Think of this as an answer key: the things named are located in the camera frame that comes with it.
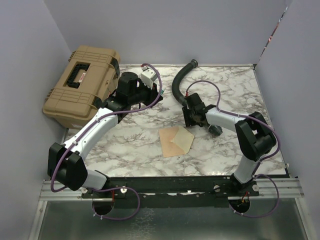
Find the black cylinder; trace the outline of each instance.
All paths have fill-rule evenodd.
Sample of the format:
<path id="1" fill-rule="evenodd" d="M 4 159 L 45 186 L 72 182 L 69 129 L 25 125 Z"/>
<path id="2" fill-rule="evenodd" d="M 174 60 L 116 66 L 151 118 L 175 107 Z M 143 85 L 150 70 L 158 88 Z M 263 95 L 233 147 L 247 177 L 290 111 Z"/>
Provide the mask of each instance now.
<path id="1" fill-rule="evenodd" d="M 184 107 L 187 105 L 184 95 L 180 92 L 180 83 L 184 77 L 198 66 L 198 62 L 194 59 L 185 65 L 174 77 L 171 90 L 174 98 L 181 103 Z"/>

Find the white marble surface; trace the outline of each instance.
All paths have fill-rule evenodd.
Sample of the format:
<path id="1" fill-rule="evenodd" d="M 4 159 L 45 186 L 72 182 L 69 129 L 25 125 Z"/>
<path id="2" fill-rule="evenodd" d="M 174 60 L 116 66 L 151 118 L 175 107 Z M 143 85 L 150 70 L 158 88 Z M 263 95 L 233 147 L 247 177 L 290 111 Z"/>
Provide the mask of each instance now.
<path id="1" fill-rule="evenodd" d="M 88 169 L 110 177 L 230 175 L 236 170 L 242 153 L 236 134 L 227 129 L 214 138 L 203 127 L 187 128 L 194 135 L 189 153 L 163 157 L 158 129 L 185 126 L 182 107 L 171 92 L 171 83 L 181 68 L 157 67 L 165 90 L 163 101 L 152 109 L 127 115 L 105 134 L 86 158 Z M 135 66 L 122 66 L 120 71 L 141 72 Z M 181 92 L 196 80 L 210 80 L 219 86 L 222 109 L 236 113 L 258 111 L 268 118 L 251 67 L 198 67 L 182 81 Z M 195 84 L 190 92 L 197 92 L 206 105 L 217 101 L 217 91 L 209 84 Z M 76 132 L 70 130 L 69 137 Z M 285 174 L 281 155 L 265 160 L 257 173 Z"/>

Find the beige paper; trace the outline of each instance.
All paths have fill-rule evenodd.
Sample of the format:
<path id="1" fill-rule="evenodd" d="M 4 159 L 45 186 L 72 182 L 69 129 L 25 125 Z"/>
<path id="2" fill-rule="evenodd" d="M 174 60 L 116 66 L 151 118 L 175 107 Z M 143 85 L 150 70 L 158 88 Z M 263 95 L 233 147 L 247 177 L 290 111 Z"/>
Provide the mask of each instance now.
<path id="1" fill-rule="evenodd" d="M 163 157 L 187 154 L 195 138 L 182 126 L 159 129 Z"/>

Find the plastic case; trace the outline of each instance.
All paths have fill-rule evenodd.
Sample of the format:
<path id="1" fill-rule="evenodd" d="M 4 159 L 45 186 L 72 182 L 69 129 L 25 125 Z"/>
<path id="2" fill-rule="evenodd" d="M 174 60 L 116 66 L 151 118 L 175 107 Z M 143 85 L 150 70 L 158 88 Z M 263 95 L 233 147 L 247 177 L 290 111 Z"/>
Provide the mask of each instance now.
<path id="1" fill-rule="evenodd" d="M 113 49 L 81 45 L 47 95 L 43 113 L 66 128 L 81 129 L 116 89 L 119 62 L 120 56 Z"/>

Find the gray wall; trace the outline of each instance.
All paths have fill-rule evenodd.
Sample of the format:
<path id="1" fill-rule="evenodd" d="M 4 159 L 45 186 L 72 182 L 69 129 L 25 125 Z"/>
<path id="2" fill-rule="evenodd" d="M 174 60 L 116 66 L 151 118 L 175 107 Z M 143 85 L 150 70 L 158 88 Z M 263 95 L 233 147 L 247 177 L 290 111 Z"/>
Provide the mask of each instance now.
<path id="1" fill-rule="evenodd" d="M 119 51 L 123 64 L 254 64 L 285 0 L 44 0 L 71 51 Z"/>
<path id="2" fill-rule="evenodd" d="M 320 1 L 293 0 L 256 73 L 320 237 Z"/>
<path id="3" fill-rule="evenodd" d="M 42 105 L 70 51 L 42 0 L 2 1 L 0 33 L 0 239 L 25 240 L 63 135 Z"/>

